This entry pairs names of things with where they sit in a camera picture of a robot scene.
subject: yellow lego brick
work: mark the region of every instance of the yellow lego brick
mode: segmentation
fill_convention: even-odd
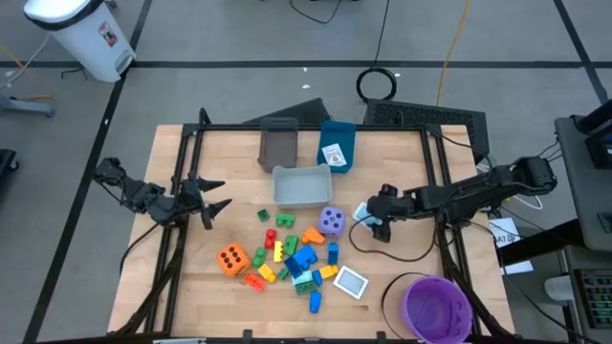
[[[268,267],[268,265],[265,263],[257,271],[259,271],[259,274],[270,283],[276,280],[274,271],[272,271],[272,269],[270,269],[270,267]]]
[[[274,262],[280,263],[283,261],[283,242],[274,242]]]
[[[323,279],[332,277],[333,275],[338,273],[338,266],[327,266],[318,270],[321,273],[321,277]]]

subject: wooden tabletop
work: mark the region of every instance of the wooden tabletop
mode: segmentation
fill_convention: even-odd
[[[469,144],[463,126],[443,127],[449,138]],[[145,179],[170,187],[181,126],[159,126],[153,142]],[[298,135],[297,166],[316,164],[319,132],[302,131]],[[186,252],[182,268],[172,334],[175,336],[238,337],[244,329],[252,329],[257,337],[327,337],[373,338],[376,331],[386,331],[381,312],[381,296],[389,282],[403,272],[415,271],[442,276],[442,264],[437,248],[417,263],[401,263],[378,254],[363,254],[350,245],[346,231],[338,239],[339,265],[346,265],[365,278],[369,284],[363,297],[356,300],[333,286],[332,280],[323,282],[322,302],[318,314],[309,313],[309,295],[295,294],[291,280],[277,281],[264,291],[252,289],[243,282],[244,273],[228,278],[217,266],[219,249],[238,242],[253,256],[263,246],[265,231],[276,228],[273,219],[260,223],[257,211],[267,208],[273,216],[278,211],[272,199],[271,175],[258,165],[258,131],[209,131],[204,133],[199,175],[209,180],[226,181],[226,185],[206,193],[206,199],[218,202],[232,198],[233,202],[214,221],[213,230],[204,230],[199,216],[189,221]],[[436,168],[437,154],[430,142]],[[187,156],[191,156],[192,143]],[[445,141],[450,174],[454,182],[473,176],[475,168],[469,149]],[[442,180],[437,170],[437,180]],[[383,183],[391,183],[400,190],[427,185],[426,170],[420,136],[417,132],[358,131],[353,168],[346,175],[333,175],[334,198],[331,205],[346,214],[378,193]],[[297,217],[292,229],[276,228],[284,240],[289,234],[300,235],[317,224],[320,209],[292,210]],[[487,218],[477,215],[474,221],[488,227]],[[132,229],[131,241],[152,226],[148,215],[138,215]],[[432,238],[431,219],[392,224],[391,243],[375,241],[363,226],[354,230],[358,247],[377,248],[391,254],[413,258],[420,256]],[[508,331],[514,331],[508,300],[499,273],[492,236],[482,228],[463,229],[466,253],[470,265],[471,282],[490,312]],[[161,231],[135,247],[125,261],[123,274],[109,330],[116,330],[129,319],[150,291]],[[314,268],[324,266],[327,243],[315,245],[319,260]],[[284,266],[273,263],[272,254],[266,262],[275,272]],[[400,279],[390,290],[385,301],[385,313],[393,329],[404,338],[413,338],[399,318],[399,299],[415,277]],[[166,295],[160,298],[156,329],[161,328]]]

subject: red lego brick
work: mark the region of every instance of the red lego brick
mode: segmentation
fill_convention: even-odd
[[[274,249],[274,240],[276,240],[276,230],[268,229],[268,231],[266,231],[266,242],[264,243],[264,247],[266,249]]]
[[[248,272],[245,276],[245,283],[257,291],[262,291],[264,288],[266,288],[266,282],[250,272]]]

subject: gray floor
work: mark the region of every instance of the gray floor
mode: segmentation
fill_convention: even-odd
[[[130,36],[143,0],[118,0],[115,11]],[[325,17],[333,1],[296,0]],[[612,3],[566,0],[579,36],[594,61],[612,60]],[[23,1],[0,3],[0,44],[27,59],[44,32],[21,14]],[[462,9],[461,1],[392,0],[381,60],[443,60]],[[294,13],[287,1],[154,0],[137,48],[138,59],[174,61],[367,60],[376,51],[383,2],[342,3],[327,26]],[[0,61],[8,58],[0,54]],[[51,40],[39,61],[71,61]],[[474,0],[453,55],[464,61],[579,61],[553,1]],[[0,70],[0,83],[9,69]],[[155,127],[194,121],[205,106],[216,123],[236,123],[313,97],[322,97],[338,120],[361,122],[355,93],[360,68],[133,69],[125,81],[102,157],[117,156],[142,177]],[[0,147],[15,149],[22,168],[0,203],[0,341],[20,342],[66,223],[112,84],[61,69],[35,69],[55,92],[55,118],[0,114]],[[400,101],[433,104],[440,70],[393,68]],[[612,91],[612,70],[597,70]],[[364,81],[372,97],[388,88],[375,75]],[[8,96],[39,94],[22,77]],[[442,105],[487,113],[492,155],[509,162],[554,141],[553,120],[586,114],[599,105],[584,69],[450,69]],[[575,217],[562,160],[554,162],[558,189],[544,210],[509,207],[541,226]],[[83,206],[39,340],[102,335],[115,297],[120,255],[133,215],[96,185]],[[551,303],[542,281],[558,273],[557,257],[534,261],[535,272],[513,277],[539,303]],[[532,338],[566,339],[507,286],[517,331]],[[561,319],[560,307],[544,305]]]

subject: purple bucket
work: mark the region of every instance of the purple bucket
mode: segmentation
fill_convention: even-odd
[[[400,317],[428,343],[463,343],[470,334],[472,312],[466,295],[450,281],[422,277],[405,291]]]

